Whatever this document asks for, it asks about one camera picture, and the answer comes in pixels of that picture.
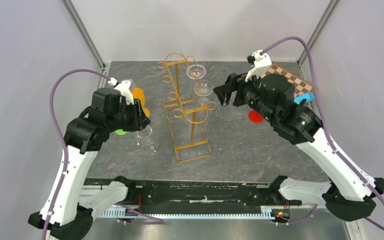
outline wire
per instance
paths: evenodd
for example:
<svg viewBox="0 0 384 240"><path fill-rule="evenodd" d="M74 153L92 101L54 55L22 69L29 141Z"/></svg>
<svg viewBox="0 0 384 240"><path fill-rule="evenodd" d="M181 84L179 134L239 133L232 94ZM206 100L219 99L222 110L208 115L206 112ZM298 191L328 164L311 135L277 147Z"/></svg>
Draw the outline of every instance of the wire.
<svg viewBox="0 0 384 240"><path fill-rule="evenodd" d="M153 225L153 224L163 224L164 223L164 219L161 219L161 218L157 218L157 217L153 217L153 216L149 216L149 215L146 215L146 214L143 214L141 213L140 211L136 211L134 210L133 208L130 208L122 203L116 203L115 205L117 206L120 206L120 207L123 207L137 215L140 215L142 217L145 217L147 219L152 219L152 220L155 220L155 221L147 221L147 222L128 222L128 221L125 221L124 223L125 224L132 224L132 225Z"/></svg>
<svg viewBox="0 0 384 240"><path fill-rule="evenodd" d="M137 200L139 201L139 206L137 207L137 209L140 210L141 207L142 207L142 197L141 197L140 194L138 194L138 196L137 196L136 198L137 198Z"/></svg>
<svg viewBox="0 0 384 240"><path fill-rule="evenodd" d="M329 129L328 129L328 123L326 121L325 113L324 113L323 108L322 108L322 103L321 103L321 100L319 97L319 88L317 86L316 74L314 72L313 58L311 56L309 46L307 46L306 42L297 36L288 36L288 37L285 37L285 38L280 39L279 41L273 43L272 45L270 45L269 47L264 49L260 54L263 55L263 54L267 53L269 50L271 50L272 48L274 48L277 45L279 45L283 42L286 42L288 40L297 40L298 42L300 42L302 44L302 46L304 47L305 52L307 53L308 63L309 63L310 72L311 72L311 79L312 79L312 83L314 84L315 103L316 103L318 111L320 113L321 122L323 123L324 135L326 135L326 138L327 138L327 141L329 142L330 147L344 161L344 163L360 178L360 180L364 183L364 185L366 185L374 193L374 195L376 195L376 197L379 199L379 201L384 206L384 198L381 196L381 194L371 184L368 183L367 179L354 167L353 164L351 164L351 162L340 151L337 151L337 147L334 145L334 142L331 138L331 134L330 134ZM368 217L365 217L365 219L367 221L369 221L370 223L372 223L373 225L375 225L376 227L378 227L384 231L384 227L381 226L379 223L373 221L372 219L370 219Z"/></svg>
<svg viewBox="0 0 384 240"><path fill-rule="evenodd" d="M276 225L283 225L283 226L287 226L287 225L291 225L291 224L298 224L298 223L301 223L309 218L312 218L313 217L313 214L316 212L316 209L317 209L317 204L314 205L314 207L311 209L310 213L305 216L304 218L301 218L299 220L295 220L295 221L291 221L291 222L286 222L286 223L281 223L281 222L275 222Z"/></svg>
<svg viewBox="0 0 384 240"><path fill-rule="evenodd" d="M279 218L281 218L281 219L283 219L283 220L285 220L285 221L289 221L289 219L287 219L287 218L284 218L283 216L279 216Z"/></svg>
<svg viewBox="0 0 384 240"><path fill-rule="evenodd" d="M71 74L79 73L79 72L92 73L92 74L99 75L107 79L108 81L111 80L108 76L105 76L104 74L94 70L75 69L63 74L60 78L58 78L58 80L53 85L52 90L50 91L50 97L49 97L49 110L50 110L50 117L52 119L53 126L55 127L56 133L58 134L59 141L61 142L62 150L64 152L64 163L62 166L62 172L67 171L67 167L69 164L69 151L67 149L67 144L66 144L66 141L64 140L63 133L61 132L60 126L58 125L57 118L55 117L54 96L55 96L55 91L57 90L58 85L61 83L63 79L65 79L67 76ZM50 201L50 205L48 208L48 215L46 216L45 223L43 225L42 240L46 240L48 225L51 220L51 215L54 213L54 205L55 205L55 202L57 201L58 194L60 193L61 186L63 185L63 182L64 182L65 175L62 172L60 173L61 175L59 177L58 184L56 185L55 192Z"/></svg>

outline white bracket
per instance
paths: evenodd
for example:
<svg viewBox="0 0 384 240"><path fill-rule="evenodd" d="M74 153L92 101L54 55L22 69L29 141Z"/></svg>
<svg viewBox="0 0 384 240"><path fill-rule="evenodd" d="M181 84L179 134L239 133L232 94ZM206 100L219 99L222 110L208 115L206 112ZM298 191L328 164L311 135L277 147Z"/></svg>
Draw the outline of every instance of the white bracket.
<svg viewBox="0 0 384 240"><path fill-rule="evenodd" d="M245 82L248 82L248 80L254 76L257 75L258 77L261 77L263 74L267 72L267 70L272 65L272 61L270 60L270 57L267 53L264 53L261 55L261 52L263 50L255 51L251 54L251 56L254 57L254 68L248 71L248 74L246 75Z"/></svg>
<svg viewBox="0 0 384 240"><path fill-rule="evenodd" d="M123 201L127 196L128 188L121 182L113 181L103 190L94 195L79 200L79 204L87 209L93 209L92 217L95 220L115 203Z"/></svg>
<svg viewBox="0 0 384 240"><path fill-rule="evenodd" d="M129 80L123 80L114 89L118 90L122 96L125 96L127 105L133 105L133 93L129 90L132 84Z"/></svg>
<svg viewBox="0 0 384 240"><path fill-rule="evenodd" d="M318 204L323 207L325 194L331 187L331 182L299 181L288 177L280 185L279 192L287 200L301 200L303 203Z"/></svg>
<svg viewBox="0 0 384 240"><path fill-rule="evenodd" d="M111 87L114 87L115 85L117 85L117 79L115 79L114 77L111 77L110 80L108 81L108 84Z"/></svg>

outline orange object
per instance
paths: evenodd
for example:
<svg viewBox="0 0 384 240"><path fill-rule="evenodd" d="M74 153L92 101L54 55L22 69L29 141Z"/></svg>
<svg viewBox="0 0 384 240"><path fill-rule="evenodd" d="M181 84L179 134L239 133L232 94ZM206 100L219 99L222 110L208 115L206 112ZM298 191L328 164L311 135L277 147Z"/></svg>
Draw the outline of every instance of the orange object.
<svg viewBox="0 0 384 240"><path fill-rule="evenodd" d="M263 117L255 110L252 110L248 113L248 118L251 122L259 124L263 121Z"/></svg>
<svg viewBox="0 0 384 240"><path fill-rule="evenodd" d="M145 113L145 116L147 116L148 118L150 117L151 112L150 112L150 110L148 108L144 107L143 108L143 112Z"/></svg>
<svg viewBox="0 0 384 240"><path fill-rule="evenodd" d="M140 89L139 87L135 87L133 89L132 94L134 99L140 100L140 104L142 105L142 107L145 106L145 95L142 89Z"/></svg>

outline metal rack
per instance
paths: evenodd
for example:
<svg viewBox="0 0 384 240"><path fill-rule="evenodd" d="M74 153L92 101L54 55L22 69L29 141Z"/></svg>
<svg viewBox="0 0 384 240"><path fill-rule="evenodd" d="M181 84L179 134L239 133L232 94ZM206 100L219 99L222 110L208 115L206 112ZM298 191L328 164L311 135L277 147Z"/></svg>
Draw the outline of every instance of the metal rack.
<svg viewBox="0 0 384 240"><path fill-rule="evenodd" d="M176 60L176 61L168 61L168 58L170 56L173 56L173 55L183 57L183 59ZM194 100L192 98L192 93L189 94L189 96L180 97L179 65L180 64L186 64L187 67L189 67L189 63L192 63L194 61L195 61L195 57L193 55L189 55L189 56L185 57L182 53L173 52L173 53L168 54L165 57L164 61L161 61L157 64L160 69L167 68L168 75L165 75L162 77L163 81L165 83L172 83L173 87L174 87L174 91L171 91L168 93L168 98L170 100L168 100L168 101L163 100L162 103L163 103L164 110L165 110L165 113L166 113L166 116L168 119L168 126L169 126L170 131L171 131L171 137L173 138L173 145L174 145L174 151L175 151L176 159L179 163L184 163L184 162L191 161L191 160L205 158L205 157L210 156L212 153L210 143L209 143L209 141L205 135L205 132L204 132L203 123L207 120L207 118L210 114L209 111L212 111L216 108L215 102L213 102L213 101L205 102L205 99L200 96L199 98L200 98L200 101L202 104L198 107L193 107L193 108L187 109L186 105L194 102ZM172 71L170 70L170 66L173 66L173 65L175 67L175 80L173 78ZM168 109L173 108L173 107L177 107L176 109L173 110L173 113L175 113L173 116L175 118L179 119L181 117L184 117L191 124L190 142L188 144L179 145L179 146L176 144L175 134L174 134L173 127L172 127L172 121L170 120L169 110L168 110ZM205 113L205 117L203 119L197 119L197 113L199 113L199 112ZM195 125L197 125L197 124L199 124L200 129L202 131L202 135L204 137L204 140L202 140L202 141L194 141ZM199 156L188 158L188 159L181 159L180 154L179 154L180 150L184 150L184 149L188 149L188 148L192 148L192 147L196 147L196 146L200 146L200 145L207 145L208 146L208 153L207 154L199 155Z"/></svg>

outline rack leg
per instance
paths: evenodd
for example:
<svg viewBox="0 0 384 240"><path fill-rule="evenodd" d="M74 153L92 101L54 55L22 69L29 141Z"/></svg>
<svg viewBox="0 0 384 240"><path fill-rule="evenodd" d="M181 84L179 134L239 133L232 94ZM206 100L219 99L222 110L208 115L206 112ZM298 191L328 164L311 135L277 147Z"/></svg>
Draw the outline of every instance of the rack leg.
<svg viewBox="0 0 384 240"><path fill-rule="evenodd" d="M192 131L190 131L190 145L194 144L194 135L195 135L195 119L197 118L197 112L196 109L194 109L194 112L192 113Z"/></svg>
<svg viewBox="0 0 384 240"><path fill-rule="evenodd" d="M176 61L175 62L176 66L176 92L177 96L180 99L180 85L179 85L179 63Z"/></svg>

